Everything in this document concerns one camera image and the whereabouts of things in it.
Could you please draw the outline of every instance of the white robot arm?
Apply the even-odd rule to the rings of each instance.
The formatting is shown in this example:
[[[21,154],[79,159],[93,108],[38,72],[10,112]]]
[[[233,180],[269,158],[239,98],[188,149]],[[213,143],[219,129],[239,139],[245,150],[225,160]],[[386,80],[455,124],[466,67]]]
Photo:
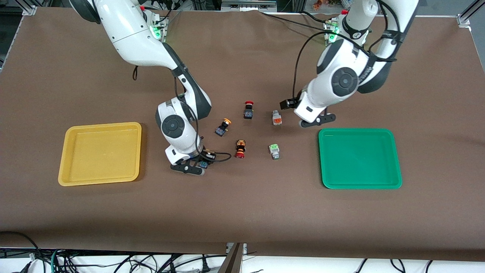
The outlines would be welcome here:
[[[163,136],[170,143],[165,153],[172,169],[202,175],[199,167],[179,165],[203,151],[202,139],[190,122],[209,115],[211,102],[200,88],[175,51],[154,29],[162,27],[160,16],[143,9],[143,0],[69,0],[84,19],[102,23],[109,39],[120,56],[136,66],[169,68],[184,89],[184,94],[158,106],[155,119]]]
[[[297,102],[283,101],[281,109],[296,108],[294,112],[302,119],[302,127],[321,125],[335,120],[335,115],[326,113],[328,106],[349,98],[356,91],[370,93],[379,89],[392,64],[383,59],[395,57],[414,18],[418,1],[378,0],[388,15],[388,23],[375,55],[368,55],[339,37],[323,51],[317,62],[317,77],[301,90]],[[376,0],[354,1],[349,13],[337,18],[340,34],[362,45],[377,10]]]

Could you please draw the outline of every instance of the brown table surface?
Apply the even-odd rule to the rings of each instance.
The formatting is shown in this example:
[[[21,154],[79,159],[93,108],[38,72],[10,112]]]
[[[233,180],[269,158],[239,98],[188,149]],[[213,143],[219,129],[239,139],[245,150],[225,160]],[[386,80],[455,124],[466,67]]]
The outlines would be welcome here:
[[[375,20],[369,41],[383,25]],[[233,153],[237,139],[247,142],[245,159],[196,177],[169,169],[155,123],[157,105],[174,96],[170,71],[139,68],[133,81],[102,26],[39,8],[0,74],[0,230],[50,248],[220,253],[240,241],[259,255],[485,260],[485,76],[470,32],[454,18],[416,18],[385,85],[330,107],[328,127],[394,133],[398,190],[325,188],[321,128],[299,128],[290,110],[272,126],[312,33],[259,12],[184,12],[171,22],[167,42],[212,100],[200,121],[206,147]],[[322,49],[321,37],[305,49],[298,88],[315,77]],[[246,100],[253,120],[243,119]],[[233,124],[221,138],[213,130],[223,118]],[[58,184],[69,127],[126,121],[144,126],[138,181]]]

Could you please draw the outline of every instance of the plastic tray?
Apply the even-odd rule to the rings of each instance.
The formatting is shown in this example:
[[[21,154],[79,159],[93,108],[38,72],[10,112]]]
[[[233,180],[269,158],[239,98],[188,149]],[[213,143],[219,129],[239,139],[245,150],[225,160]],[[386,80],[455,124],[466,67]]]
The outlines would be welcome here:
[[[59,184],[133,181],[140,170],[142,127],[137,122],[74,126],[65,134]]]
[[[322,180],[332,189],[401,187],[396,144],[387,129],[327,128],[318,134]]]

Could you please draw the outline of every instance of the red cap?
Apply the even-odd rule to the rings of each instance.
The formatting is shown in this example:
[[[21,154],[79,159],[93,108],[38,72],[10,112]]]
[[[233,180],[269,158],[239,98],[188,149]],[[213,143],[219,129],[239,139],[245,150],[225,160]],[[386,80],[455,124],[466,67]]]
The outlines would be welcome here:
[[[244,152],[236,152],[236,158],[244,158]]]

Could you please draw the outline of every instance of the yellow tray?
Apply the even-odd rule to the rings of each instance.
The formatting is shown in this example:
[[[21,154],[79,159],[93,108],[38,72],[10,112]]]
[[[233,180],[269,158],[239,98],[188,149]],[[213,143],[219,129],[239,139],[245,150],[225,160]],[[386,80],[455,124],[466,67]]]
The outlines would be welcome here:
[[[137,122],[74,126],[65,134],[59,184],[133,181],[140,171],[142,127]]]

